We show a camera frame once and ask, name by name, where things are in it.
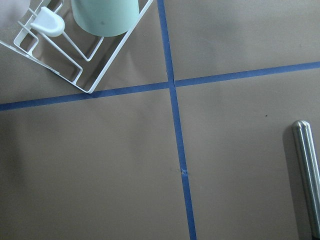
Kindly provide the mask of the steel muddler black tip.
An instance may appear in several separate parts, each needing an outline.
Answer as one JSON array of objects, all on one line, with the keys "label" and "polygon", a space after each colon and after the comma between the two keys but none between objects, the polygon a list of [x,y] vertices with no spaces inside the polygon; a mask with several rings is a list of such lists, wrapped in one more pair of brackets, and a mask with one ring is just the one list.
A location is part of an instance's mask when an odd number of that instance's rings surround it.
[{"label": "steel muddler black tip", "polygon": [[296,120],[292,132],[307,205],[311,236],[320,238],[320,170],[312,128],[306,120]]}]

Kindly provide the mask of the mint green cup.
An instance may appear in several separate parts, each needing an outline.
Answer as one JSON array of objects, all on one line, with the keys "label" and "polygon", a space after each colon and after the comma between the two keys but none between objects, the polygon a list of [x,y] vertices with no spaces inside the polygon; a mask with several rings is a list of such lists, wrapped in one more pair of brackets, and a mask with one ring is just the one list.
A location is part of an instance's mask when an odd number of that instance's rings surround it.
[{"label": "mint green cup", "polygon": [[100,37],[127,32],[140,13],[137,0],[72,0],[71,8],[79,27]]}]

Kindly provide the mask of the white cup rack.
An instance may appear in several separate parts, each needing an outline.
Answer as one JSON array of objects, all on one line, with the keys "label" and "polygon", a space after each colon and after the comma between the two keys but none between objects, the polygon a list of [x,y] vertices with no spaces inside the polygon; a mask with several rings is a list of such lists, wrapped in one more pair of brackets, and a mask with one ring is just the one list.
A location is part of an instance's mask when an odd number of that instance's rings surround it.
[{"label": "white cup rack", "polygon": [[[42,7],[63,18],[73,43],[64,35],[50,37],[31,27]],[[0,30],[0,43],[91,94],[137,25],[118,36],[95,36],[76,24],[69,0],[35,0],[21,20]]]}]

